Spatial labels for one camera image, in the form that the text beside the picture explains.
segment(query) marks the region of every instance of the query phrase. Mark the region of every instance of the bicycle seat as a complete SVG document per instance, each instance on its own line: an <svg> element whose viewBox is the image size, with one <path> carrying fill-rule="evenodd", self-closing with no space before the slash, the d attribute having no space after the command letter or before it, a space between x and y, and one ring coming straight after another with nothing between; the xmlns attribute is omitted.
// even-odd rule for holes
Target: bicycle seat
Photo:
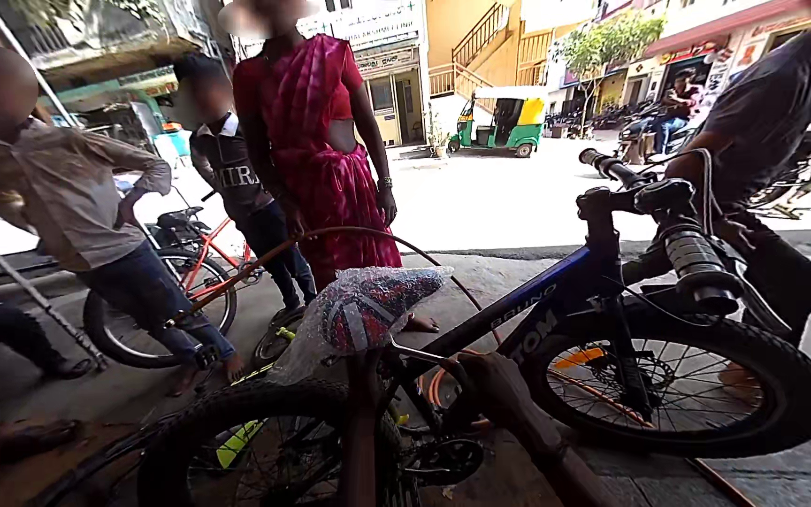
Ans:
<svg viewBox="0 0 811 507"><path fill-rule="evenodd" d="M180 211L171 211L170 213L163 213L159 215L159 219L155 221L156 225L164 229L173 227L182 227L189 222L189 217L202 211L201 206L188 207Z"/></svg>
<svg viewBox="0 0 811 507"><path fill-rule="evenodd" d="M451 268L343 271L309 306L303 326L317 326L338 353L386 346L406 324L409 309L438 291L450 274Z"/></svg>

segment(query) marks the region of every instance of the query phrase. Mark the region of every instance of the hand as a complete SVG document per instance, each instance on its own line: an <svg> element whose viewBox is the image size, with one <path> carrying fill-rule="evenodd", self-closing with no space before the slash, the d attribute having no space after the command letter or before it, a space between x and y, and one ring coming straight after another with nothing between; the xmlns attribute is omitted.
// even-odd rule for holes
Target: hand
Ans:
<svg viewBox="0 0 811 507"><path fill-rule="evenodd" d="M133 214L133 205L136 204L136 201L139 199L139 197L136 197L130 192L118 203L118 217L117 220L115 220L115 230L120 229L124 224L132 225L136 223L136 215Z"/></svg>
<svg viewBox="0 0 811 507"><path fill-rule="evenodd" d="M741 254L749 254L755 250L749 238L749 234L752 231L746 228L746 225L720 216L713 220L712 226L715 229L716 236L727 241L728 244L736 248Z"/></svg>
<svg viewBox="0 0 811 507"><path fill-rule="evenodd" d="M388 187L377 190L377 210L384 214L384 226L389 227L397 217L397 202Z"/></svg>
<svg viewBox="0 0 811 507"><path fill-rule="evenodd" d="M306 219L302 215L302 210L297 204L287 200L281 201L280 207L287 217L287 234L290 239L302 239L306 235Z"/></svg>

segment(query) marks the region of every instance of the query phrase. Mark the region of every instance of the bicycle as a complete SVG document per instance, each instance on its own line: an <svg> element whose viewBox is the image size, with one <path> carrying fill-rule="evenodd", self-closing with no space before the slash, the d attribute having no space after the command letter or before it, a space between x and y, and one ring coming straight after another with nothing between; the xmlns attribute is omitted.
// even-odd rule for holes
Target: bicycle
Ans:
<svg viewBox="0 0 811 507"><path fill-rule="evenodd" d="M236 282L230 282L231 274L211 258L212 251L230 264L232 271L239 273L252 264L252 250L249 245L244 245L242 259L237 260L215 245L214 239L231 223L231 218L225 218L212 231L204 223L192 219L202 210L201 207L188 207L164 213L155 224L140 228L190 301L195 303L213 292L223 291L226 284L230 285L220 300L204 308L209 320L216 324L221 334L226 335L236 317ZM261 280L263 273L262 269L254 270L242 282L246 286L254 285ZM93 292L86 296L83 316L90 340L115 361L146 369L180 364L170 351L140 329L130 316L110 308Z"/></svg>
<svg viewBox="0 0 811 507"><path fill-rule="evenodd" d="M380 406L402 389L426 426L397 427L386 412L378 416L376 467L385 484L391 477L395 487L456 484L480 467L483 448L472 436L477 410L463 397L435 408L416 381L440 358L527 309L497 352L519 364L537 405L598 443L727 458L779 452L811 438L811 360L766 330L789 328L742 279L733 249L693 219L692 186L638 175L592 150L581 160L627 189L593 189L578 198L589 227L583 247L421 350L391 340L381 360L389 386ZM676 284L642 292L625 286L614 211L659 222ZM765 329L727 319L738 299ZM719 375L734 365L751 372L752 382L722 382ZM750 396L736 393L744 389ZM148 447L138 478L140 505L196 504L190 488L215 478L235 501L245 489L262 504L322 504L338 479L346 392L325 380L289 386L250 380L201 399ZM402 434L418 444L406 446ZM261 482L244 483L252 476ZM389 504L389 492L383 490L378 505Z"/></svg>

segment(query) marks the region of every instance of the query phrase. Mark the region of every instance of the auto rickshaw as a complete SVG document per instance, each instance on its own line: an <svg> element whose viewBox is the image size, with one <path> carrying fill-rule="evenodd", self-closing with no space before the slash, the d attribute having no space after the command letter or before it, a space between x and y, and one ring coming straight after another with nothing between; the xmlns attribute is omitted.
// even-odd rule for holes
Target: auto rickshaw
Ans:
<svg viewBox="0 0 811 507"><path fill-rule="evenodd" d="M537 151L543 134L544 106L547 91L543 86L479 87L471 94L459 116L458 133L450 138L447 149L451 154L461 148L509 148L526 159ZM494 99L493 121L490 126L478 125L476 138L471 139L474 107L478 100Z"/></svg>

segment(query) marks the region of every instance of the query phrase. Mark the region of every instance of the bicycle frame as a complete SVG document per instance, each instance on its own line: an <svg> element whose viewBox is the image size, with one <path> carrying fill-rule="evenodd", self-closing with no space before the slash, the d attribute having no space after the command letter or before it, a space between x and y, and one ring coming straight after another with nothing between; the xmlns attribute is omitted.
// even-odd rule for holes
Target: bicycle frame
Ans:
<svg viewBox="0 0 811 507"><path fill-rule="evenodd" d="M534 353L561 318L601 305L607 310L604 318L613 317L616 329L621 331L618 336L625 336L625 340L616 340L614 344L616 355L630 358L635 364L620 300L624 289L618 234L614 231L612 219L613 211L639 213L633 206L633 194L612 194L608 189L594 189L579 197L578 206L580 216L588 222L589 235L584 246L437 338L422 348L422 352L451 357L525 309L534 307L497 349L520 365L525 357ZM393 366L394 382L388 395L402 386L432 429L458 430L474 421L472 418L477 414L459 413L459 410L452 409L456 405L446 413L445 420L440 421L430 402L418 392L415 380L433 369L435 364L407 359L399 365ZM626 382L631 389L642 389L642 385L635 385L632 378L627 378L636 377L639 382L636 366L632 369L634 375L625 375Z"/></svg>
<svg viewBox="0 0 811 507"><path fill-rule="evenodd" d="M181 286L184 288L185 292L190 292L193 288L193 282L196 281L196 275L198 274L199 270L202 268L203 262L205 262L206 257L208 256L209 249L214 249L218 255L221 256L222 259L227 261L233 269L240 271L240 267L242 264L245 264L250 259L252 259L252 250L249 248L249 244L244 244L243 246L243 257L242 262L237 261L231 255L228 255L224 252L221 248L214 244L214 238L217 237L224 227L231 223L231 218L228 216L221 222L221 225L218 225L214 231L211 232L209 235L204 235L199 233L199 238L202 240L202 247L199 249L199 258L196 261L196 264L193 266L193 269L184 273L183 277L180 280ZM190 294L189 298L192 300L197 300L203 297L210 292L217 291L220 288L223 288L226 282L221 282L217 285L213 285L212 287L207 287L199 292L194 292Z"/></svg>

